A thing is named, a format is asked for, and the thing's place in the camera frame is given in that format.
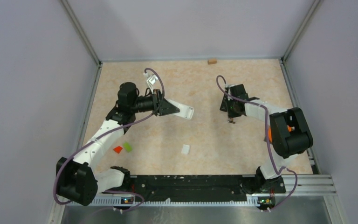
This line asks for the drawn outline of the white battery cover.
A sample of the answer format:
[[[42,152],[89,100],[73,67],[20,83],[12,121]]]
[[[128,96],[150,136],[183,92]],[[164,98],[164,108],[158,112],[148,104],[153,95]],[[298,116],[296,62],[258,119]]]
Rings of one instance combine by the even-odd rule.
[[[191,146],[184,144],[181,149],[181,153],[184,155],[188,155],[190,153]]]

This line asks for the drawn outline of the white remote control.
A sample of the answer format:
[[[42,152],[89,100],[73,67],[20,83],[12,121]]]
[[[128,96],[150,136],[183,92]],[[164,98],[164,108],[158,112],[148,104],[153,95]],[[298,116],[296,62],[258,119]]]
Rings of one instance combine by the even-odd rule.
[[[176,102],[174,100],[168,99],[169,103],[174,105],[176,108],[179,109],[179,112],[173,113],[174,116],[181,117],[187,120],[191,120],[194,115],[194,108],[179,102]]]

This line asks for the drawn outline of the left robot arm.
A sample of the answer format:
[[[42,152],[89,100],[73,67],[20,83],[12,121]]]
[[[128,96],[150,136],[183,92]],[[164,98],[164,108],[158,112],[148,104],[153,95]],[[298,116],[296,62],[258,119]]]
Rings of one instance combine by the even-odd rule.
[[[132,82],[120,85],[115,106],[101,127],[78,152],[62,157],[56,165],[54,196],[87,206],[99,193],[115,188],[120,193],[131,187],[129,171],[113,166],[97,173],[96,167],[114,143],[136,124],[136,113],[152,112],[157,116],[180,113],[177,104],[163,97],[160,90],[141,96]]]

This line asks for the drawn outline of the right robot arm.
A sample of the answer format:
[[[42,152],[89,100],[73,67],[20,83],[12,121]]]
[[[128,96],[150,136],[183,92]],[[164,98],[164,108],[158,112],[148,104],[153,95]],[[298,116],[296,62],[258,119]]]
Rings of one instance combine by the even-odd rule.
[[[250,98],[242,84],[226,84],[220,110],[230,123],[240,116],[264,123],[269,159],[256,170],[253,191],[268,192],[281,178],[282,171],[300,154],[313,146],[313,136],[301,108],[280,108]]]

